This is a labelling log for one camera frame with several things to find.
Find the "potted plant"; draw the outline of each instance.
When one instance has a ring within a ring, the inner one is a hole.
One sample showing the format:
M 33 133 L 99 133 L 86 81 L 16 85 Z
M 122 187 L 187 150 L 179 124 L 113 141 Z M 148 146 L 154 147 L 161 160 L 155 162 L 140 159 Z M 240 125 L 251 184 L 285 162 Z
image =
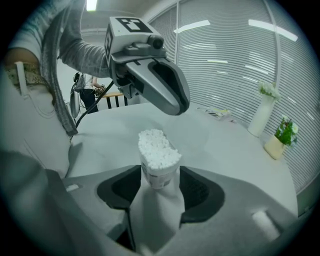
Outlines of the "potted plant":
M 282 121 L 275 131 L 275 134 L 264 145 L 265 151 L 275 160 L 278 160 L 286 147 L 292 147 L 297 143 L 297 133 L 299 127 L 286 115 L 282 116 Z
M 275 102 L 281 98 L 275 82 L 260 81 L 258 90 L 262 95 L 261 103 L 248 128 L 249 133 L 256 137 L 259 137 L 264 131 L 272 110 L 274 109 Z

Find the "cable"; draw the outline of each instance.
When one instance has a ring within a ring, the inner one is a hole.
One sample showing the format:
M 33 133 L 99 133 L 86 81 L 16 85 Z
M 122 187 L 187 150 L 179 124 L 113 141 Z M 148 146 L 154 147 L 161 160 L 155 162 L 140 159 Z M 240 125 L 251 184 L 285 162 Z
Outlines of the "cable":
M 109 91 L 109 89 L 110 89 L 113 85 L 114 85 L 114 81 L 111 81 L 111 83 L 108 85 L 107 88 L 105 88 L 105 90 L 103 91 L 103 93 L 101 93 L 101 95 L 100 95 L 99 98 L 95 101 L 95 103 L 92 104 L 92 106 L 89 107 L 89 109 L 81 115 L 81 117 L 79 118 L 79 120 L 76 122 L 76 125 L 75 125 L 76 128 L 78 128 L 78 126 L 79 126 L 80 121 L 82 120 L 82 118 L 84 118 L 85 115 L 86 115 L 88 112 L 90 112 L 90 111 L 98 104 L 98 102 L 102 99 L 102 97 L 106 94 L 107 91 Z
M 81 103 L 81 108 L 86 108 L 83 104 L 82 104 L 82 102 L 81 102 L 81 99 L 80 99 L 80 103 Z

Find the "ceiling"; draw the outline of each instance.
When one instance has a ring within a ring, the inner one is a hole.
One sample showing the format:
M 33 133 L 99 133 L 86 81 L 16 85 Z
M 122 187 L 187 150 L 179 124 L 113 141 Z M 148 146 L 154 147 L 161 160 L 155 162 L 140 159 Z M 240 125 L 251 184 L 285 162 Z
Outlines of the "ceiling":
M 97 11 L 122 11 L 136 14 L 149 0 L 97 0 Z
M 81 29 L 103 29 L 108 27 L 109 17 L 136 17 L 136 12 L 158 0 L 97 0 L 96 11 L 83 12 Z

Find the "person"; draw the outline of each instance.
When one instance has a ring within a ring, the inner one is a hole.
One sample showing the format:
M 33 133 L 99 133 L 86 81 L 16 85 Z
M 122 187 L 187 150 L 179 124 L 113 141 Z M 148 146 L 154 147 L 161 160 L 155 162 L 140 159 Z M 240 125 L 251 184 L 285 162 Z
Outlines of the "person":
M 78 133 L 57 78 L 57 57 L 91 76 L 109 77 L 105 49 L 84 42 L 86 0 L 44 0 L 21 26 L 0 67 L 0 150 L 36 159 L 65 177 Z
M 93 75 L 84 75 L 85 86 L 80 92 L 80 98 L 85 105 L 85 109 L 88 110 L 95 102 L 95 88 L 102 88 L 100 84 L 98 84 L 98 78 Z M 98 112 L 98 107 L 95 106 L 92 110 L 88 112 L 88 114 Z

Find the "person's arm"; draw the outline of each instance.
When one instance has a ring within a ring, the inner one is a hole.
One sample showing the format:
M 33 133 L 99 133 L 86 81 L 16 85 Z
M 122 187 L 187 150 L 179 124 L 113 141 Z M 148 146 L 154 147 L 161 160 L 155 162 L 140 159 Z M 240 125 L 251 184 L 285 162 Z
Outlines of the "person's arm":
M 99 78 L 109 77 L 105 49 L 85 42 L 81 18 L 86 0 L 75 0 L 60 40 L 59 58 L 71 68 Z
M 98 78 L 96 76 L 93 77 L 92 85 L 97 88 L 101 88 L 102 86 L 98 84 Z

